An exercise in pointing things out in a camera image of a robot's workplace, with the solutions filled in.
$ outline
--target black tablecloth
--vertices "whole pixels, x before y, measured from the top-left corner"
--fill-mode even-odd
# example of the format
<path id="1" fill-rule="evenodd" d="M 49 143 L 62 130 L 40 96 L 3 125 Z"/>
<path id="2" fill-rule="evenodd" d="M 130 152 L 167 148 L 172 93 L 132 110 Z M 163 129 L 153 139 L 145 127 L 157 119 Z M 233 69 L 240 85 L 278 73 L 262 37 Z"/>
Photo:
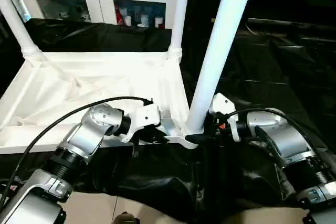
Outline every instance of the black tablecloth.
<path id="1" fill-rule="evenodd" d="M 43 51 L 166 51 L 171 31 L 107 24 L 30 20 L 27 29 Z M 186 32 L 181 71 L 191 102 L 207 39 Z M 0 47 L 9 58 L 2 90 L 22 64 L 13 37 Z M 236 36 L 217 92 L 236 108 L 273 107 L 318 130 L 318 147 L 336 149 L 336 52 L 332 41 L 298 37 Z M 98 150 L 75 190 L 104 192 L 143 202 L 177 219 L 217 222 L 246 207 L 291 205 L 286 181 L 270 157 L 255 147 L 211 143 L 195 150 L 178 144 L 140 146 L 132 158 L 129 147 Z M 50 153 L 31 153 L 20 179 L 27 178 Z M 10 176 L 20 154 L 0 156 L 1 178 Z"/>

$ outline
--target white plastic table frame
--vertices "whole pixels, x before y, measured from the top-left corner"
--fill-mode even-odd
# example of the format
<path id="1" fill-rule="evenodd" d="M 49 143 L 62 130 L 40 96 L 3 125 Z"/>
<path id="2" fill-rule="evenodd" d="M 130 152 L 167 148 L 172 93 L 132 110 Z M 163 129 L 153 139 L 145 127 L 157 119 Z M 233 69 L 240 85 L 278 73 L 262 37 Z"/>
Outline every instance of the white plastic table frame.
<path id="1" fill-rule="evenodd" d="M 232 45 L 246 3 L 247 0 L 221 0 L 216 16 L 216 22 L 208 44 L 190 111 L 186 103 L 184 91 L 177 91 L 177 93 L 179 92 L 178 94 L 170 94 L 170 98 L 175 99 L 175 102 L 183 103 L 177 106 L 180 111 L 166 112 L 167 114 L 171 114 L 172 117 L 173 115 L 179 114 L 180 124 L 178 127 L 178 132 L 171 132 L 171 142 L 181 142 L 181 137 L 184 138 L 186 135 L 196 134 L 203 131 L 203 122 L 205 119 L 205 115 L 209 109 L 217 83 L 219 81 L 219 77 L 223 70 L 228 52 Z M 32 65 L 48 61 L 49 57 L 55 55 L 61 57 L 71 57 L 72 54 L 81 55 L 82 58 L 86 58 L 87 56 L 87 59 L 89 59 L 94 54 L 102 55 L 103 57 L 120 57 L 118 59 L 121 59 L 122 57 L 127 55 L 132 55 L 132 59 L 138 57 L 151 61 L 159 58 L 161 60 L 165 59 L 175 61 L 175 63 L 177 62 L 178 65 L 178 62 L 180 61 L 182 56 L 181 41 L 183 35 L 186 6 L 187 0 L 177 0 L 171 44 L 167 52 L 44 53 L 33 43 L 25 26 L 17 15 L 16 9 L 12 5 L 11 0 L 0 0 L 0 9 L 21 46 L 23 57 L 26 59 L 26 61 L 28 60 Z M 180 89 L 182 86 L 183 89 L 183 83 L 179 83 L 179 81 L 182 82 L 182 77 L 180 78 L 180 80 L 175 80 L 175 84 L 178 84 Z M 0 131 L 5 126 L 6 125 L 0 125 Z M 22 152 L 25 149 L 26 145 L 27 144 L 23 144 L 23 146 L 21 146 L 20 148 L 15 148 L 11 151 L 1 150 L 0 148 L 0 153 Z M 34 151 L 45 150 L 48 149 L 37 148 Z"/>

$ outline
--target tile floor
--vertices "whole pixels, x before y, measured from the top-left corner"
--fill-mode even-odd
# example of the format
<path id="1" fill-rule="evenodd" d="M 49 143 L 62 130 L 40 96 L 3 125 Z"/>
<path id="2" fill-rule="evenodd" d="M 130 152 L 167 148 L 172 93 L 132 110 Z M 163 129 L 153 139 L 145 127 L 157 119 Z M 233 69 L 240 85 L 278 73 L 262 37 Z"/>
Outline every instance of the tile floor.
<path id="1" fill-rule="evenodd" d="M 125 211 L 140 219 L 140 224 L 182 224 L 139 202 L 105 194 L 72 193 L 62 206 L 67 212 L 66 224 L 111 224 Z M 297 224 L 306 215 L 302 209 L 260 208 L 232 216 L 223 224 Z"/>
<path id="2" fill-rule="evenodd" d="M 62 205 L 66 224 L 111 224 L 123 212 L 129 212 L 140 224 L 181 224 L 181 222 L 139 202 L 105 194 L 72 193 Z"/>

